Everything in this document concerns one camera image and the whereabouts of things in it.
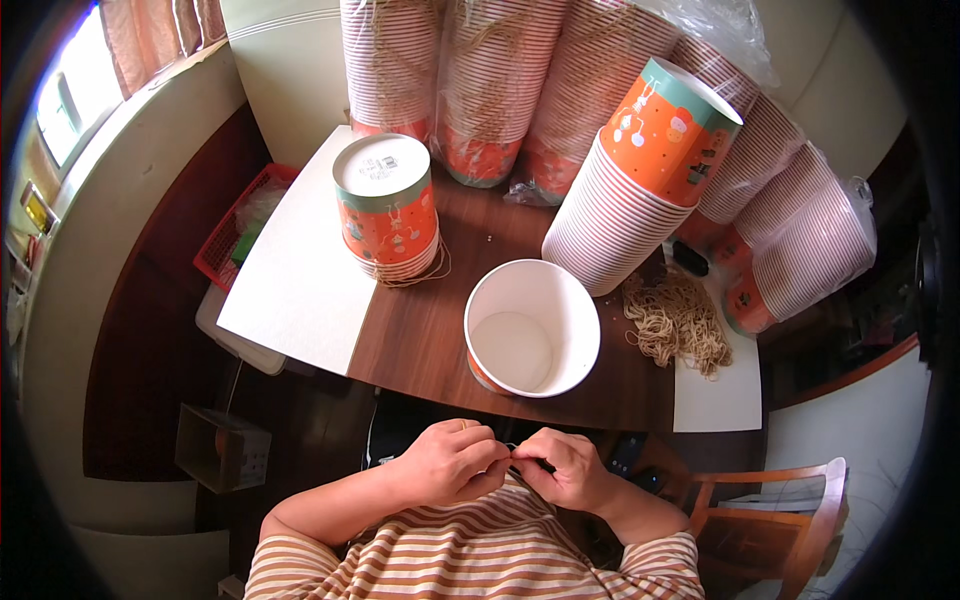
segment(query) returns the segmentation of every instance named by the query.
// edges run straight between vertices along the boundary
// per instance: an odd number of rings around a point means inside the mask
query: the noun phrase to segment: striped shirt
[[[508,474],[502,488],[471,502],[387,517],[342,561],[316,541],[266,538],[245,597],[703,599],[696,564],[693,538],[679,533],[628,545],[619,571],[595,568],[556,510]]]

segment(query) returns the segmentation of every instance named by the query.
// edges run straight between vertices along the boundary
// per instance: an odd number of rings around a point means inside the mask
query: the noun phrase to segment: curtain
[[[102,0],[100,18],[124,99],[227,34],[218,0]]]

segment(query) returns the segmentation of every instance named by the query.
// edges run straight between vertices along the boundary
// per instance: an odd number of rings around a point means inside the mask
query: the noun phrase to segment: string
[[[643,287],[636,273],[623,282],[623,315],[636,331],[627,331],[627,342],[639,347],[658,367],[682,357],[691,369],[715,380],[719,367],[733,363],[733,353],[716,308],[704,287],[669,265],[666,276],[653,288]]]
[[[430,281],[431,279],[443,279],[444,277],[450,275],[450,271],[453,270],[453,256],[450,255],[449,249],[446,247],[446,242],[444,237],[440,236],[440,249],[437,251],[437,258],[434,259],[434,262],[431,265],[436,264],[428,273],[422,273],[418,276],[413,276],[408,279],[386,279],[380,272],[378,267],[373,269],[373,278],[377,280],[380,285],[384,287],[410,287],[417,283],[423,281]]]

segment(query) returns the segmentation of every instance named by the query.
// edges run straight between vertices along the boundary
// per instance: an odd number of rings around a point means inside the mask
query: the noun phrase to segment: person
[[[619,570],[594,567],[552,505],[606,520]],[[277,504],[245,597],[703,598],[688,527],[584,436],[543,428],[511,452],[475,420],[445,420],[394,460]],[[341,561],[332,548],[349,540]]]

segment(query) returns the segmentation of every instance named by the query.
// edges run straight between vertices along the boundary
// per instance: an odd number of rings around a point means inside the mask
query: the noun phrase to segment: hand
[[[475,420],[434,423],[387,463],[409,506],[443,506],[476,499],[503,485],[510,449]]]
[[[538,458],[556,471],[545,471],[537,464]],[[517,446],[513,459],[523,480],[544,500],[571,511],[599,511],[609,496],[612,478],[616,478],[603,467],[596,447],[586,436],[549,427]]]

